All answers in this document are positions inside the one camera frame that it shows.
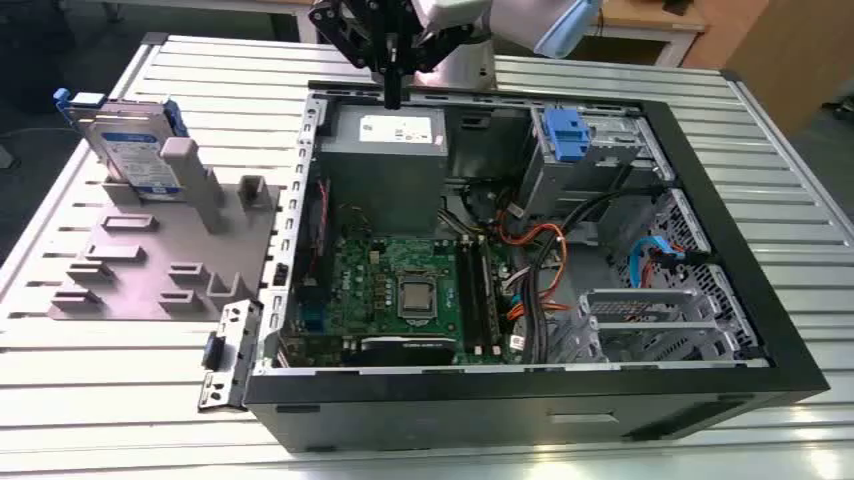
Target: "cable connector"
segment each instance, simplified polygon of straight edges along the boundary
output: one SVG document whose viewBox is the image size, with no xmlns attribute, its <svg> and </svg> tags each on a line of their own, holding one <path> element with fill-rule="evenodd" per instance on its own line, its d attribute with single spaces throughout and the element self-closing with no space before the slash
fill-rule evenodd
<svg viewBox="0 0 854 480">
<path fill-rule="evenodd" d="M 707 263 L 715 262 L 715 255 L 708 252 L 700 252 L 698 250 L 686 250 L 684 252 L 665 253 L 660 250 L 652 250 L 649 257 L 661 268 L 672 271 L 679 265 L 691 267 L 699 267 Z"/>
</svg>

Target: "white sticker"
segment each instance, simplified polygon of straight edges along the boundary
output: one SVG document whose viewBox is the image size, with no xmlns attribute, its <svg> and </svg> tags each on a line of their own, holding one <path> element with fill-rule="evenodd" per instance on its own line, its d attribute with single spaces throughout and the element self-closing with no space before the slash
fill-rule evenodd
<svg viewBox="0 0 854 480">
<path fill-rule="evenodd" d="M 524 337 L 520 335 L 509 336 L 509 349 L 524 350 Z"/>
<path fill-rule="evenodd" d="M 428 117 L 365 115 L 359 121 L 361 142 L 432 143 Z"/>
<path fill-rule="evenodd" d="M 153 135 L 140 133 L 101 133 L 109 158 L 133 187 L 153 194 L 180 191 L 172 168 L 160 158 L 160 142 Z"/>
</svg>

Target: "ram slot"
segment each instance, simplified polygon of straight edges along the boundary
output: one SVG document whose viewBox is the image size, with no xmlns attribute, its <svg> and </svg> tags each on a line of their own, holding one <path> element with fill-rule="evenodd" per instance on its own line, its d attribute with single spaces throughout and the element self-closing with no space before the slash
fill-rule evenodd
<svg viewBox="0 0 854 480">
<path fill-rule="evenodd" d="M 492 257 L 489 254 L 489 246 L 484 239 L 480 239 L 475 256 L 480 262 L 480 282 L 475 283 L 483 291 L 483 331 L 485 332 L 485 340 L 488 345 L 497 345 L 501 332 L 497 327 L 497 308 L 495 305 L 495 284 L 492 281 Z"/>
<path fill-rule="evenodd" d="M 472 248 L 475 245 L 460 242 L 456 245 L 456 288 L 459 291 L 460 314 L 463 317 L 463 345 L 468 353 L 481 351 L 484 330 L 481 324 L 481 303 L 476 277 L 481 266 L 475 262 Z"/>
</svg>

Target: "gray power supply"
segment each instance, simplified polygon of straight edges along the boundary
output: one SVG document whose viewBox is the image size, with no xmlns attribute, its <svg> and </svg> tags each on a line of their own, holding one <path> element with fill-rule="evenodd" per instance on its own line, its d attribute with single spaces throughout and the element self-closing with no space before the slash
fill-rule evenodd
<svg viewBox="0 0 854 480">
<path fill-rule="evenodd" d="M 441 110 L 341 105 L 316 158 L 335 208 L 359 208 L 373 233 L 433 234 L 448 161 Z"/>
</svg>

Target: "gray plastic stand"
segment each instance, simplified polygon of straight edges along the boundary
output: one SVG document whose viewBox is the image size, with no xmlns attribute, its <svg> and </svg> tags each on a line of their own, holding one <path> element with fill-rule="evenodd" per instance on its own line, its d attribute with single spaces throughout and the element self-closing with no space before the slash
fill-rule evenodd
<svg viewBox="0 0 854 480">
<path fill-rule="evenodd" d="M 257 176 L 220 186 L 196 152 L 188 138 L 162 147 L 185 203 L 140 202 L 129 186 L 104 185 L 118 202 L 92 227 L 52 318 L 214 321 L 224 304 L 256 295 L 279 188 Z"/>
</svg>

